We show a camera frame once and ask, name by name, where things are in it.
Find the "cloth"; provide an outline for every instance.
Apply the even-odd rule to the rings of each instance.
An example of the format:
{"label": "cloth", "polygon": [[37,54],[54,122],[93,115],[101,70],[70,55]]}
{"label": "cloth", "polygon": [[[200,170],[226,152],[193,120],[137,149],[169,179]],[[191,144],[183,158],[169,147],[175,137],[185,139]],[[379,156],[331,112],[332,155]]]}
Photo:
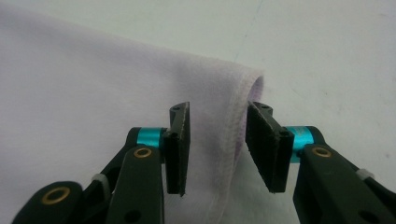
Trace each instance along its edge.
{"label": "cloth", "polygon": [[86,188],[132,127],[169,127],[187,101],[186,195],[165,193],[165,222],[219,222],[261,91],[261,71],[0,5],[0,223],[52,182]]}

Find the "fabric fold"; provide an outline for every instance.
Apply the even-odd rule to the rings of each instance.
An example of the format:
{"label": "fabric fold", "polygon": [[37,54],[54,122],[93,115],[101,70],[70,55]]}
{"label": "fabric fold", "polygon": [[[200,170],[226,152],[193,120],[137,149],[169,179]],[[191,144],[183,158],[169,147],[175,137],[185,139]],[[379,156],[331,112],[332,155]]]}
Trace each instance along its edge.
{"label": "fabric fold", "polygon": [[0,4],[0,222],[40,188],[84,188],[133,127],[168,127],[191,104],[186,195],[165,223],[218,223],[262,71],[153,47]]}

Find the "white table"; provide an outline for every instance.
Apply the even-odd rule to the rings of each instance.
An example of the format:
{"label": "white table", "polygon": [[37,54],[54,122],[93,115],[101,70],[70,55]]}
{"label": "white table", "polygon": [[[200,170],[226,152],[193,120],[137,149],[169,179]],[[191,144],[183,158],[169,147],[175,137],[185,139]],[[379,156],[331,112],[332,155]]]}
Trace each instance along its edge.
{"label": "white table", "polygon": [[[334,149],[396,191],[396,2],[7,0],[152,45],[265,70],[283,125],[319,127]],[[298,223],[241,155],[222,223]]]}

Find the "folded fabric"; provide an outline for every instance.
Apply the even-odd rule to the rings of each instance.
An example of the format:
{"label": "folded fabric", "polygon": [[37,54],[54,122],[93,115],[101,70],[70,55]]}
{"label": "folded fabric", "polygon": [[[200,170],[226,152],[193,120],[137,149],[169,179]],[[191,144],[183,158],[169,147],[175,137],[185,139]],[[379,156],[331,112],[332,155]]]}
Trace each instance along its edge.
{"label": "folded fabric", "polygon": [[169,127],[191,104],[186,195],[166,223],[217,223],[262,72],[161,49],[0,5],[0,223],[42,187],[87,187],[133,127]]}

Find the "blue tape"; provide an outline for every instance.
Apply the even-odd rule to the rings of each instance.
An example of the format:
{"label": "blue tape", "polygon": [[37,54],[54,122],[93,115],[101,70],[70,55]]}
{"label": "blue tape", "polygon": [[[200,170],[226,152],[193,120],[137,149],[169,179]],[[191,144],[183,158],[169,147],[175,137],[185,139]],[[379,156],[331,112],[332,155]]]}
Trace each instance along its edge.
{"label": "blue tape", "polygon": [[149,147],[160,148],[162,128],[141,128],[136,143]]}
{"label": "blue tape", "polygon": [[297,157],[297,153],[304,149],[307,144],[314,144],[314,137],[309,129],[305,126],[290,126],[286,127],[289,131],[294,133],[293,142],[293,154],[291,156],[290,162],[298,163],[300,158]]}

